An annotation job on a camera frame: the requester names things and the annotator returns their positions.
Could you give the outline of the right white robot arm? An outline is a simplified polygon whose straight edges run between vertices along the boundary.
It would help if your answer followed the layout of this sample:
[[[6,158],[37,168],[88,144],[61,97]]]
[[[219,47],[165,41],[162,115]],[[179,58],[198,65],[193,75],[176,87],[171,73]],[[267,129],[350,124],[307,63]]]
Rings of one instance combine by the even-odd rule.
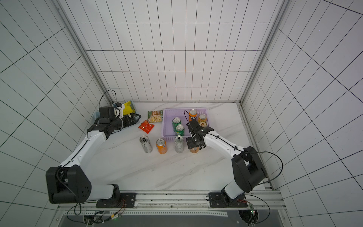
[[[189,149],[209,147],[231,160],[233,180],[221,191],[225,197],[236,199],[243,193],[249,193],[267,176],[267,171],[255,148],[251,146],[244,148],[233,144],[211,127],[200,126],[195,119],[186,126],[191,135],[186,139]]]

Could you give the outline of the purple plastic basket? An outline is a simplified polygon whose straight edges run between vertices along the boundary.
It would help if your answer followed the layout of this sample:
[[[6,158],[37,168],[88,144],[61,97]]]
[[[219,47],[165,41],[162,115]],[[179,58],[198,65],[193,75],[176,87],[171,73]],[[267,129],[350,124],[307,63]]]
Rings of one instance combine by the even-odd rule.
[[[189,130],[186,126],[188,123],[188,116],[184,111],[189,112],[190,110],[196,110],[198,116],[202,113],[207,116],[207,124],[209,124],[209,113],[206,108],[168,108],[163,111],[163,121],[162,121],[162,137],[166,141],[174,141],[176,134],[173,130],[173,119],[179,118],[181,120],[181,124],[184,126],[184,137],[190,137]]]

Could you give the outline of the silver white drink can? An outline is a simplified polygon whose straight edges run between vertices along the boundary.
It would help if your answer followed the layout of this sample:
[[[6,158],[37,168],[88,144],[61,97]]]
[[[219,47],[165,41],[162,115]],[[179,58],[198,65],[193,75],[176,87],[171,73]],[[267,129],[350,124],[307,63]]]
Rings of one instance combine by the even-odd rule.
[[[153,147],[150,143],[150,139],[148,136],[146,136],[146,135],[141,136],[140,143],[141,143],[145,153],[151,153],[153,151]]]

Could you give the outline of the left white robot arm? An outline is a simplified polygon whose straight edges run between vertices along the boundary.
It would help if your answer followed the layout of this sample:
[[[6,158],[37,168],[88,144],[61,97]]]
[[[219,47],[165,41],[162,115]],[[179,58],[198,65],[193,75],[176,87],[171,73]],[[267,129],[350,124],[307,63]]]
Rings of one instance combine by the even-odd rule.
[[[99,117],[87,130],[82,143],[59,166],[46,171],[50,203],[81,204],[87,201],[99,201],[106,207],[117,207],[121,204],[122,197],[118,185],[93,184],[84,169],[111,134],[133,126],[141,119],[141,115],[137,113],[124,114],[123,111],[124,107],[121,106],[99,108]]]

